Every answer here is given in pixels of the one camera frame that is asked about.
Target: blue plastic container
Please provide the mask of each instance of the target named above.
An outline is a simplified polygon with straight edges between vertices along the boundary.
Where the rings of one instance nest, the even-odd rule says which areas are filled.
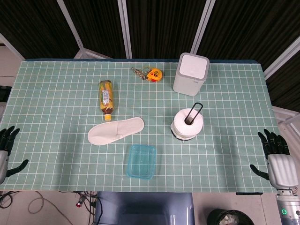
[[[152,146],[134,144],[130,148],[127,175],[150,180],[155,171],[156,149]]]

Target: table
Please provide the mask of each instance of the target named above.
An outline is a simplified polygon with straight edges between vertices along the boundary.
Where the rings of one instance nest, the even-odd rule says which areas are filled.
[[[158,83],[141,80],[131,67],[157,67]],[[278,133],[260,64],[211,63],[195,97],[173,91],[176,62],[24,61],[0,128],[15,125],[8,167],[27,167],[0,189],[139,192],[273,192],[250,171],[267,171],[258,131]],[[113,83],[112,120],[141,117],[142,132],[106,146],[88,142],[87,132],[104,122],[98,83]],[[204,105],[204,127],[186,142],[173,137],[175,114],[194,102]],[[126,175],[129,148],[157,148],[153,179]]]

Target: dark wall panel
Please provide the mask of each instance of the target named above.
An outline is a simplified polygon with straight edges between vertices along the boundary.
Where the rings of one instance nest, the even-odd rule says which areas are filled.
[[[127,0],[133,58],[178,59],[190,52],[205,0]]]
[[[265,70],[300,36],[299,0],[217,0],[197,54]]]
[[[83,46],[126,58],[117,0],[64,0]]]
[[[26,59],[73,58],[79,50],[56,0],[2,0],[0,33]]]
[[[266,82],[272,105],[300,112],[300,52]]]

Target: tiled floor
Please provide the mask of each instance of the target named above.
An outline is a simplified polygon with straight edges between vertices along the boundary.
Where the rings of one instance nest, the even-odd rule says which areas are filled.
[[[14,76],[20,65],[20,60],[16,58],[6,47],[0,46],[0,76]],[[14,78],[0,77],[0,85],[12,85]],[[281,134],[289,143],[289,134],[283,125],[279,126]],[[296,149],[290,147],[291,154],[296,153]],[[300,171],[300,159],[297,158],[297,168]],[[42,191],[44,198],[52,201],[58,209],[64,213],[74,225],[87,225],[88,212],[84,207],[77,208],[75,204],[78,196],[73,193],[60,193]],[[29,203],[39,197],[36,192],[24,191],[14,196],[13,204],[8,209],[0,210],[1,225],[68,225],[68,221],[48,202],[45,202],[43,209],[37,214],[28,212]],[[263,195],[235,195],[235,193],[194,193],[194,208],[196,225],[205,225],[209,212],[215,208],[241,210],[253,220],[256,225],[280,225],[279,213],[274,194]],[[30,210],[38,210],[41,205],[40,200],[32,203]]]

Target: toilet paper roll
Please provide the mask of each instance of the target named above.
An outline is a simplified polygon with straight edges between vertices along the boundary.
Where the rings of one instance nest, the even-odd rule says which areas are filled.
[[[191,109],[180,110],[175,115],[174,121],[171,125],[171,129],[173,128],[172,131],[175,133],[176,137],[179,137],[182,140],[189,140],[195,137],[198,133],[200,133],[203,127],[203,116],[201,114],[197,115],[191,125],[185,123],[184,120],[190,111]],[[193,109],[188,116],[187,123],[190,123],[197,113],[198,111]]]

